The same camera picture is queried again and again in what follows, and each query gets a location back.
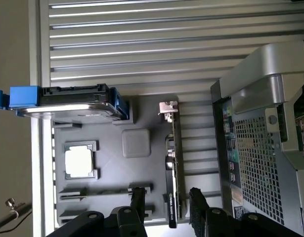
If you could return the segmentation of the RAM stick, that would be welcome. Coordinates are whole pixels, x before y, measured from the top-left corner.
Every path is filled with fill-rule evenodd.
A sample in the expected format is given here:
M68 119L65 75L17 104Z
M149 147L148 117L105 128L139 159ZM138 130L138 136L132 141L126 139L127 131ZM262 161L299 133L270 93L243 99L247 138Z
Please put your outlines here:
M132 190L120 189L120 190L103 190L103 191L90 191L90 190L80 190L80 191L61 191L59 196L61 199L70 198L86 198L90 196L106 196L106 195L123 195L131 194Z

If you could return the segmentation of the grey parts rack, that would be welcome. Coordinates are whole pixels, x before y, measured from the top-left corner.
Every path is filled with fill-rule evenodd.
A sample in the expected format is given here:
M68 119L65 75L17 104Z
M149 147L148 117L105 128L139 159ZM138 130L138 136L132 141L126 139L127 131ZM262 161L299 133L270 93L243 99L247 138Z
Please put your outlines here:
M58 225L64 225L86 211L108 216L118 206L127 206L131 194L61 199L61 191L103 191L145 189L145 220L169 224L166 198L165 138L171 125L159 114L159 103L177 101L174 94L129 96L129 119L99 123L53 123L53 161L55 213ZM148 129L151 154L144 158L125 158L122 132L126 129ZM65 152L71 146L86 145L92 150L91 177L69 178L65 173ZM183 159L179 160L179 194L182 218L185 218L185 185Z

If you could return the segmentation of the graphics card with black cooler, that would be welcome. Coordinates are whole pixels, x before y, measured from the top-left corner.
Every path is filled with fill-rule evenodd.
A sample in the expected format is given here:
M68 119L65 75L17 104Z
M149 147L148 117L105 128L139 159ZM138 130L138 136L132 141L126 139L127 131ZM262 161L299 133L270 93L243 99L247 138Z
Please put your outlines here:
M164 116L171 125L171 133L165 138L166 156L166 198L169 227L177 228L177 222L182 218L182 204L179 194L179 160L181 159L181 138L179 110L177 101L159 103L159 114Z

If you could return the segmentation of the open grey PC case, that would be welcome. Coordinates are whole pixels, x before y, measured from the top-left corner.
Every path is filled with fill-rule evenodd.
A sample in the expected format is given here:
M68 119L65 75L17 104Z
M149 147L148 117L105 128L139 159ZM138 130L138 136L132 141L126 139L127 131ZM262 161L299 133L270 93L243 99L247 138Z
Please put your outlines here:
M304 237L304 40L259 47L211 96L223 208Z

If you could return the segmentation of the silver clamp with thumb screw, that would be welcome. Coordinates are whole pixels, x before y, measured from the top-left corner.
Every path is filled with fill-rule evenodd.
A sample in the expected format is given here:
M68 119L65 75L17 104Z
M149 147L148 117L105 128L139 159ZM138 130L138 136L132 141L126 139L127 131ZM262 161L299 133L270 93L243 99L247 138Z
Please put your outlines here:
M0 229L32 211L32 202L17 204L14 198L9 198L5 205L9 208L9 213L0 218Z

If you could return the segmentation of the silver CPU chip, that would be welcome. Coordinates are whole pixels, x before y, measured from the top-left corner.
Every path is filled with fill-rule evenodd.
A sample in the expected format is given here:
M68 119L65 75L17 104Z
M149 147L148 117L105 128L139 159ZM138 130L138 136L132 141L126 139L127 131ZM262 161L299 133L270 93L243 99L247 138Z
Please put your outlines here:
M92 150L86 146L71 146L65 152L65 173L69 178L91 177Z

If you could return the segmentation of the grey square socket cover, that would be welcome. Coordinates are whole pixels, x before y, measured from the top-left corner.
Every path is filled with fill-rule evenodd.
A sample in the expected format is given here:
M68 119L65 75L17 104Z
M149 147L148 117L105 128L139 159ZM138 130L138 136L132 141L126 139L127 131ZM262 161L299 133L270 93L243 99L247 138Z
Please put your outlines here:
M144 158L151 154L148 129L126 129L122 132L122 150L125 158Z

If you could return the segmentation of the hard disk in blue carrier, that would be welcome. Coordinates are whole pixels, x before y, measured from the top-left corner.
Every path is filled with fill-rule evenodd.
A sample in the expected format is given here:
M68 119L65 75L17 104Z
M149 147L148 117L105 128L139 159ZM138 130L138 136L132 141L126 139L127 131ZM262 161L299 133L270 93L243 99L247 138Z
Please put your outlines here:
M11 87L0 90L0 109L20 117L51 119L58 123L99 123L129 119L129 105L106 84L73 87Z

